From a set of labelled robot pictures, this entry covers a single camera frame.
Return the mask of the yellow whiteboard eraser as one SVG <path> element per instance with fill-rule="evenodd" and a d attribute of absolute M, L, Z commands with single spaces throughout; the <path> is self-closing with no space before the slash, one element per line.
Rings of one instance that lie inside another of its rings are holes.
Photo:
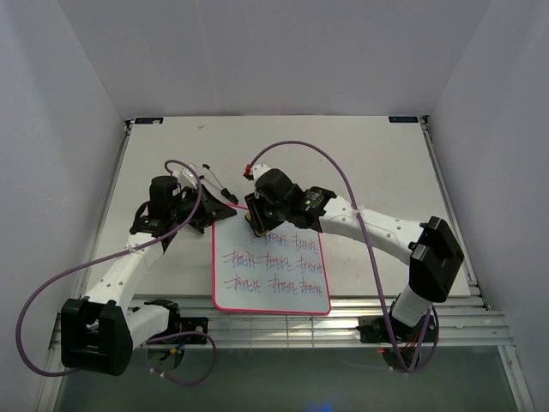
<path fill-rule="evenodd" d="M 249 224 L 255 237 L 262 237 L 265 235 L 267 230 L 262 227 L 261 222 L 257 218 L 253 217 L 251 213 L 247 213 L 244 218 Z"/>

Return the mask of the pink framed whiteboard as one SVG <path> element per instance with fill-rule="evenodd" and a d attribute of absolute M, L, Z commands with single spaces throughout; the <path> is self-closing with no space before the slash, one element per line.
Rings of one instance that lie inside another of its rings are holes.
<path fill-rule="evenodd" d="M 257 237 L 247 210 L 212 226 L 212 293 L 223 312 L 326 315 L 331 311 L 319 233 L 284 223 Z"/>

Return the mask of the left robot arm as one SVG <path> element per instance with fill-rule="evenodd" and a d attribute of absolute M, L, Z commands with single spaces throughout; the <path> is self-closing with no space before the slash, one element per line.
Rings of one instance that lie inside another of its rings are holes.
<path fill-rule="evenodd" d="M 118 376 L 135 348 L 151 338 L 183 341 L 184 321 L 170 300 L 147 301 L 131 309 L 138 286 L 187 224 L 204 233 L 215 222 L 231 218 L 236 209 L 207 189 L 182 184 L 173 175 L 158 176 L 149 199 L 136 211 L 122 257 L 80 299 L 69 299 L 61 310 L 61 359 L 64 366 Z"/>

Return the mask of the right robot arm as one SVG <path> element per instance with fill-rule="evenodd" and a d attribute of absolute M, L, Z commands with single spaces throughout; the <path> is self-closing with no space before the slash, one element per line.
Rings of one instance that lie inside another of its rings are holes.
<path fill-rule="evenodd" d="M 364 328 L 370 342 L 408 340 L 419 332 L 431 305 L 447 300 L 464 253 L 444 219 L 405 221 L 357 209 L 333 191 L 318 186 L 303 190 L 281 170 L 265 165 L 247 167 L 244 177 L 254 185 L 244 200 L 246 220 L 256 236 L 288 222 L 369 244 L 408 267 L 407 285 L 389 309 L 387 326 L 379 319 Z"/>

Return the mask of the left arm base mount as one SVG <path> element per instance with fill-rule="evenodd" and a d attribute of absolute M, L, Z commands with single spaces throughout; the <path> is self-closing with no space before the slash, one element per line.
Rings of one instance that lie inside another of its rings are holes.
<path fill-rule="evenodd" d="M 166 339 L 165 342 L 178 344 L 205 344 L 208 339 L 202 334 L 208 333 L 209 319 L 206 317 L 182 317 L 170 322 L 166 331 L 161 336 L 170 336 L 184 332 L 185 336 L 177 336 Z"/>

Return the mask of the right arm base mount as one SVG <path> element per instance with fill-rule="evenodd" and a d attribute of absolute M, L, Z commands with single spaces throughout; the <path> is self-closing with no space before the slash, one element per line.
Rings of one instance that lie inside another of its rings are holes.
<path fill-rule="evenodd" d="M 361 343 L 390 342 L 386 323 L 382 316 L 362 316 L 355 327 Z"/>

